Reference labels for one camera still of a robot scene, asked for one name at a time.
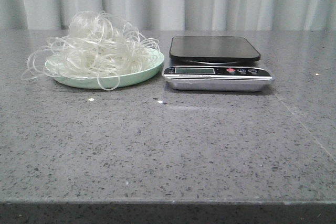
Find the white translucent vermicelli bundle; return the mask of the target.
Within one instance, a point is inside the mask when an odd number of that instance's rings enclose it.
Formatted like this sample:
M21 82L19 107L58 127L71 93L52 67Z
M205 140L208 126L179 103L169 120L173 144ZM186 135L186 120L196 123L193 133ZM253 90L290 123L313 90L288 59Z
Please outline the white translucent vermicelli bundle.
M23 80L42 76L73 79L131 74L152 67L159 42L146 38L130 22L104 11L76 14L63 37L50 37L27 59Z

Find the black silver kitchen scale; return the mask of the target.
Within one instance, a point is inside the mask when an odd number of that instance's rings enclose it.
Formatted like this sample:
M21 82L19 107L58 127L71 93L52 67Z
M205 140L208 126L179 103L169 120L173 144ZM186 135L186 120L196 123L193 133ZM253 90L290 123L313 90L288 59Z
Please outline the black silver kitchen scale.
M162 76L175 90L258 92L274 76L244 37L175 36Z

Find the light green round plate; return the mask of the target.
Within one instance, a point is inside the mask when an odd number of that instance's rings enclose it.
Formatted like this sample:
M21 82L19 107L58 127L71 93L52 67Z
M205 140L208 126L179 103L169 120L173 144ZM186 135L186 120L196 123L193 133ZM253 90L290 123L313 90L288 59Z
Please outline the light green round plate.
M164 62L164 55L157 50L151 51L150 54L154 56L154 63L152 64L151 68L136 73L124 74L119 78L116 76L103 77L99 79L100 83L106 89L115 89L135 85L151 79L161 71ZM102 89L102 87L99 86L97 77L73 79L70 77L59 76L52 78L55 81L70 87L83 89Z

